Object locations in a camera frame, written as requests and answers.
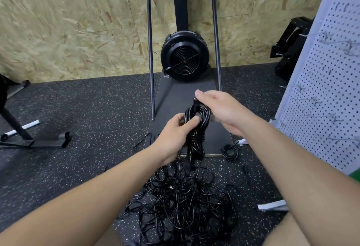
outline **wooden particle board wall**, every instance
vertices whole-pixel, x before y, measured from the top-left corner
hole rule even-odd
[[[313,17],[321,0],[217,0],[222,66],[258,64],[289,20]],[[155,71],[176,31],[173,0],[151,0]],[[190,30],[214,61],[211,0],[188,0]],[[146,0],[0,0],[0,72],[15,81],[148,72]]]

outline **air fan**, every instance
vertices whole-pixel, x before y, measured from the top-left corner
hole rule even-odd
[[[218,89],[221,90],[220,53],[218,42],[218,20],[216,15],[216,0],[212,2],[214,21],[214,40]],[[155,120],[154,69],[152,46],[151,0],[148,5],[148,35],[149,35],[149,68],[151,88],[151,120]],[[187,0],[174,0],[177,31],[165,38],[160,59],[165,76],[177,81],[193,82],[197,80],[209,66],[209,49],[199,33],[189,30]]]

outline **white tube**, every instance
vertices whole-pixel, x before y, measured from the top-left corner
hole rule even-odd
[[[29,128],[33,127],[33,126],[38,125],[38,124],[40,124],[40,121],[36,120],[36,121],[33,121],[33,122],[29,123],[29,124],[26,124],[26,125],[22,126],[22,128],[23,129],[29,129]],[[16,130],[6,132],[5,134],[7,134],[8,136],[14,135],[14,134],[16,134]]]

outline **speckled rubber flooring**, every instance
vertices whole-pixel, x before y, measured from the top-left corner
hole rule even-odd
[[[260,117],[276,113],[285,82],[274,74],[275,64],[223,68],[223,90]],[[155,75],[157,85],[160,74]],[[102,173],[134,152],[146,135],[150,120],[149,76],[130,75],[33,84],[7,101],[7,109],[21,124],[39,119],[29,129],[34,138],[71,131],[65,149],[0,150],[0,231],[32,210]],[[10,130],[0,120],[0,133]],[[249,147],[240,148],[241,159],[206,158],[202,165],[214,170],[216,183],[231,183],[253,205],[281,197],[271,178]],[[242,165],[250,169],[257,201],[246,185]],[[261,245],[284,217],[283,212],[259,212],[235,195],[239,223],[231,245]],[[137,216],[114,223],[126,242],[138,240]]]

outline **tangled cables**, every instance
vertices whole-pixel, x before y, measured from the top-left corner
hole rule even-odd
[[[224,193],[214,173],[200,165],[188,175],[177,158],[154,173],[119,218],[138,212],[140,246],[226,245],[237,223],[230,186]],[[149,202],[140,201],[147,196]]]
[[[190,131],[186,137],[187,156],[186,166],[189,170],[194,171],[195,160],[202,160],[205,156],[205,151],[202,143],[205,140],[205,130],[209,125],[211,111],[209,107],[194,98],[194,104],[191,105],[184,113],[184,121],[187,123],[196,114],[200,115],[199,124]]]

